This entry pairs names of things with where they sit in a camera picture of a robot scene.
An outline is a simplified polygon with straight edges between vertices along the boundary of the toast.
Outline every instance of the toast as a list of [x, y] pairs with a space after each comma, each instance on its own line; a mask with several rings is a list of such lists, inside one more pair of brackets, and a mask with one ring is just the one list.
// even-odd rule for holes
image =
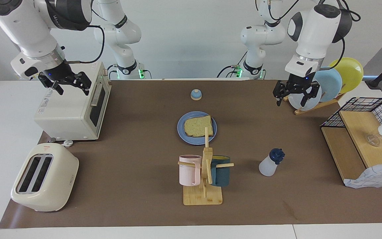
[[205, 127], [208, 127], [209, 136], [213, 136], [212, 117], [210, 115], [187, 119], [184, 127], [185, 134], [189, 137], [204, 137]]

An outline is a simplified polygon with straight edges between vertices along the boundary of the label sticker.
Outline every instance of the label sticker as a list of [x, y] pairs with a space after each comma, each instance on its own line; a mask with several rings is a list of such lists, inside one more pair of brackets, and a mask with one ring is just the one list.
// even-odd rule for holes
[[41, 102], [41, 107], [47, 107], [49, 101], [49, 98], [44, 98]]
[[38, 114], [43, 114], [45, 111], [45, 107], [39, 107]]
[[45, 97], [49, 98], [53, 95], [53, 89], [50, 89], [48, 92], [47, 92], [47, 95], [45, 95]]

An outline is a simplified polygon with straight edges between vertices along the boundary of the blue plate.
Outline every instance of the blue plate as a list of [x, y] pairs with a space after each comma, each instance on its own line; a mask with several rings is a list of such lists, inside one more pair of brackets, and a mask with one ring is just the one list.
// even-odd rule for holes
[[[185, 133], [185, 121], [191, 118], [196, 118], [196, 117], [203, 117], [209, 115], [208, 113], [201, 112], [201, 111], [193, 111], [193, 112], [188, 112], [185, 115], [183, 115], [179, 121], [178, 121], [178, 134], [181, 139], [183, 139], [185, 142], [191, 144], [191, 145], [203, 145], [205, 144], [205, 139], [204, 137], [189, 137]], [[217, 132], [217, 125], [216, 121], [214, 118], [212, 118], [212, 127], [213, 127], [213, 136], [209, 137], [209, 142], [212, 141], [212, 139], [216, 136]]]
[[313, 80], [316, 80], [322, 88], [323, 97], [320, 102], [334, 99], [341, 90], [341, 76], [336, 69], [317, 71]]

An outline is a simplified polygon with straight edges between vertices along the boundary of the dark green mug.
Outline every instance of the dark green mug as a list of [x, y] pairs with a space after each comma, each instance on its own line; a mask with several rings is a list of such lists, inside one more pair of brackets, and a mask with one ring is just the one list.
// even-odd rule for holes
[[212, 184], [217, 187], [225, 187], [229, 185], [229, 167], [216, 168], [218, 164], [230, 163], [231, 158], [228, 156], [214, 155], [210, 169], [212, 173]]

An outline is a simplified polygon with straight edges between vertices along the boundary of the robotic arm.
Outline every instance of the robotic arm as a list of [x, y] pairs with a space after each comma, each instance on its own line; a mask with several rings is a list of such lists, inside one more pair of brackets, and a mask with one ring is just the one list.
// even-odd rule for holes
[[297, 12], [291, 18], [287, 32], [298, 43], [298, 47], [285, 66], [285, 71], [290, 73], [288, 81], [285, 84], [278, 81], [273, 90], [278, 106], [282, 98], [289, 94], [303, 93], [301, 106], [305, 106], [308, 99], [316, 97], [319, 84], [312, 81], [314, 75], [316, 71], [322, 70], [320, 67], [331, 43], [343, 39], [352, 25], [350, 13], [343, 11], [338, 3], [340, 9], [320, 3], [309, 11]]
[[82, 31], [91, 22], [92, 0], [0, 0], [0, 27], [20, 47], [11, 61], [23, 78], [39, 73], [47, 88], [63, 94], [59, 85], [72, 85], [88, 95], [91, 81], [72, 72], [50, 28]]
[[[117, 72], [121, 79], [143, 78], [140, 63], [135, 59], [132, 49], [126, 44], [141, 40], [141, 30], [123, 12], [119, 0], [97, 0], [101, 17], [109, 23], [102, 25], [106, 35], [106, 44], [113, 51], [117, 62]], [[102, 43], [100, 33], [94, 32], [95, 38]]]
[[[272, 0], [272, 15], [280, 15], [282, 0]], [[242, 77], [257, 79], [260, 77], [266, 56], [262, 45], [280, 44], [285, 38], [285, 28], [280, 20], [274, 20], [269, 13], [268, 1], [259, 2], [259, 14], [264, 25], [247, 26], [241, 31], [241, 42], [247, 47], [247, 56], [243, 62]]]

